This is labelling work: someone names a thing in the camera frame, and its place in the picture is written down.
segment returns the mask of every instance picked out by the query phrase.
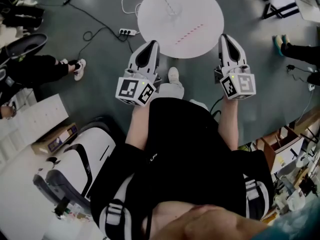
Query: gray floor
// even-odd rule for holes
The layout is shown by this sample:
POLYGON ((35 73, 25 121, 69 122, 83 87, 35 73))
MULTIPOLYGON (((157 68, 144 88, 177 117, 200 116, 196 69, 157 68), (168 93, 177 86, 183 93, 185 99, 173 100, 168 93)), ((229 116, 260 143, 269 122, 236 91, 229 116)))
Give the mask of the gray floor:
MULTIPOLYGON (((61 4, 64 0, 40 0, 46 4, 61 4)), ((142 0, 126 0, 127 10, 134 10, 142 0)), ((286 65, 294 64, 306 69, 312 67, 305 62, 279 56, 272 41, 273 35, 288 34, 296 45, 317 45, 316 24, 305 21, 300 14, 285 19, 272 17, 261 20, 264 3, 261 0, 216 0, 224 16, 224 32, 234 37, 244 48, 248 64, 255 75, 257 94, 239 102, 239 143, 260 138, 281 126, 297 119, 307 106, 311 93, 308 85, 294 81, 287 75, 286 65)), ((137 29, 134 14, 124 14, 121 0, 72 0, 115 32, 119 28, 137 29)), ((84 13, 65 7, 46 7, 44 22, 39 32, 48 35, 49 41, 41 54, 50 54, 58 59, 73 59, 86 44, 82 36, 85 31, 95 32, 101 25, 84 13)), ((133 49, 144 43, 141 35, 130 39, 133 49)), ((102 31, 82 52, 87 61, 83 79, 75 82, 73 76, 45 84, 42 97, 59 93, 70 119, 82 126, 96 116, 111 115, 127 132, 132 107, 115 99, 118 77, 128 65, 131 52, 126 43, 117 41, 107 30, 102 31)), ((184 99, 195 99, 209 108, 223 95, 220 85, 214 84, 214 68, 219 64, 218 47, 207 54, 192 58, 173 60, 160 57, 159 72, 166 74, 169 67, 176 66, 180 81, 185 87, 184 99)), ((307 73, 294 74, 306 79, 307 73)), ((319 104, 319 88, 314 90, 308 107, 319 104)))

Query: red dotted line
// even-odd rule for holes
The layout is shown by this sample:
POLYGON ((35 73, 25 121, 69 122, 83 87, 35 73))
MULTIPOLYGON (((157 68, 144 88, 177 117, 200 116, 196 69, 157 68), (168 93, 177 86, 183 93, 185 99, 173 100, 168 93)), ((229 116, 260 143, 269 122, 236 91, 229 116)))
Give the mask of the red dotted line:
POLYGON ((195 32, 196 30, 198 30, 200 27, 202 27, 203 24, 200 24, 199 26, 195 27, 194 29, 190 30, 187 34, 185 34, 183 37, 181 37, 178 41, 176 41, 176 45, 179 44, 183 39, 185 39, 186 37, 188 37, 190 34, 192 34, 192 32, 195 32))

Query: cardboard box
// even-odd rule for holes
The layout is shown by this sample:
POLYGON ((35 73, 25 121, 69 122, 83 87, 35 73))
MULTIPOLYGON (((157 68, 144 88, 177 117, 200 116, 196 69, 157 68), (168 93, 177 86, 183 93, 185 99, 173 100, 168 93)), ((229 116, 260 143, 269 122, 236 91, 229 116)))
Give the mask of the cardboard box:
POLYGON ((49 131, 31 145, 36 155, 52 155, 70 140, 78 129, 75 123, 49 131))

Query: white round table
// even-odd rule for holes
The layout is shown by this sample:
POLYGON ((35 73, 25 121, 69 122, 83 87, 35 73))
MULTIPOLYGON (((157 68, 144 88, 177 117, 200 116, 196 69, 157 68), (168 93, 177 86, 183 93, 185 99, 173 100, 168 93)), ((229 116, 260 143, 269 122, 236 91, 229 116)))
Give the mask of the white round table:
POLYGON ((146 42, 158 41, 160 53, 187 59, 216 46, 224 16, 216 0, 143 0, 138 27, 146 42))

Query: black t-shirt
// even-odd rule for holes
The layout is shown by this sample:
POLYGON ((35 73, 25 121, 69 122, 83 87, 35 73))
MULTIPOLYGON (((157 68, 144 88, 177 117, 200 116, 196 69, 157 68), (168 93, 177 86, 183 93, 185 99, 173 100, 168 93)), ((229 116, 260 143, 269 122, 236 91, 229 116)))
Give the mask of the black t-shirt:
POLYGON ((243 174, 272 189, 262 151, 231 152, 206 109, 176 98, 151 102, 145 151, 125 144, 106 160, 92 187, 91 211, 97 224, 102 209, 132 173, 125 207, 131 213, 134 236, 140 234, 148 212, 165 201, 212 204, 245 217, 243 174))

